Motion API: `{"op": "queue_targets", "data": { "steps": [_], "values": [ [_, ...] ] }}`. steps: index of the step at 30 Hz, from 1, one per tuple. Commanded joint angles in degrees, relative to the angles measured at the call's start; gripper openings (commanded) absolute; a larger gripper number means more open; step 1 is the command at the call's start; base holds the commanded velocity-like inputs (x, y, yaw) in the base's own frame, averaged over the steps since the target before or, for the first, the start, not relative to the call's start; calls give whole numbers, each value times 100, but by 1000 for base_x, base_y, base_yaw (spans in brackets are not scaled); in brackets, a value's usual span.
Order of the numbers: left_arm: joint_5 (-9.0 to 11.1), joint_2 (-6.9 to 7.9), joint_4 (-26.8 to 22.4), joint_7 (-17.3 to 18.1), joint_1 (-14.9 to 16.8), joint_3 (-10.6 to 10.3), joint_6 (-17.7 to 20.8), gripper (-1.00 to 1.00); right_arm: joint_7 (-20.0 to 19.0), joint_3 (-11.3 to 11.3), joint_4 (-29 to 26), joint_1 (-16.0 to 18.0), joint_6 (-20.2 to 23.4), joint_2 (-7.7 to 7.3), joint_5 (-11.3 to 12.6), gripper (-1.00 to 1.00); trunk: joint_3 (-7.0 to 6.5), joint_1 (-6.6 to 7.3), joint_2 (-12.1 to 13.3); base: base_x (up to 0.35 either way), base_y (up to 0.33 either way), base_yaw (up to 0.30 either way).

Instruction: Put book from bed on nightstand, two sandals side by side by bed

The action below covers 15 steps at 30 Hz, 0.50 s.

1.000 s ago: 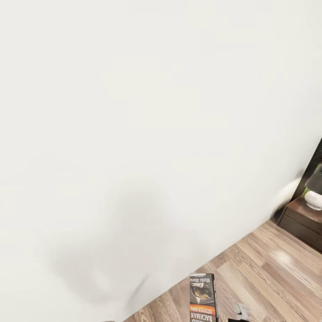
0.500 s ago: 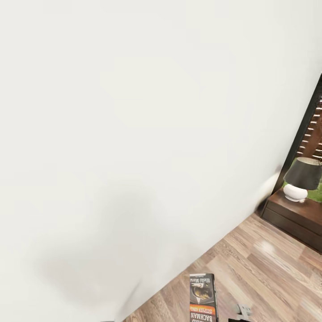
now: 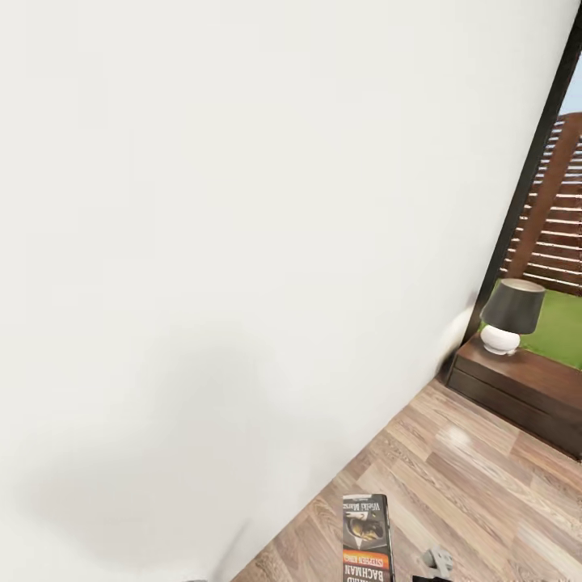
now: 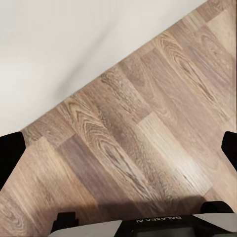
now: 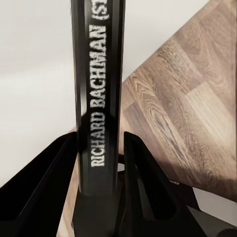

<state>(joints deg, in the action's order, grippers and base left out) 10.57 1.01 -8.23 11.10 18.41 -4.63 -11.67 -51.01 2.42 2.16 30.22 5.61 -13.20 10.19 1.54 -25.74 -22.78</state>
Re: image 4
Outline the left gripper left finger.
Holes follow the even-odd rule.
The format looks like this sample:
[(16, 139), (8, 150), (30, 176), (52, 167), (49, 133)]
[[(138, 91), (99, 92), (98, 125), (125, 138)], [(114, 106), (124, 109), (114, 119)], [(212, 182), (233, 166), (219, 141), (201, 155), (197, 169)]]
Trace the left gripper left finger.
[(21, 131), (0, 137), (0, 190), (26, 150)]

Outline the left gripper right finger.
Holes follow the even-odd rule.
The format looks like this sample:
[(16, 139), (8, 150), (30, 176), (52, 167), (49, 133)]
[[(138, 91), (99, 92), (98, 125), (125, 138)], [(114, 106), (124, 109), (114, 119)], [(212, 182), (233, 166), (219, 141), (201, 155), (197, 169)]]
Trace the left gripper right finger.
[(226, 131), (221, 148), (237, 171), (237, 133)]

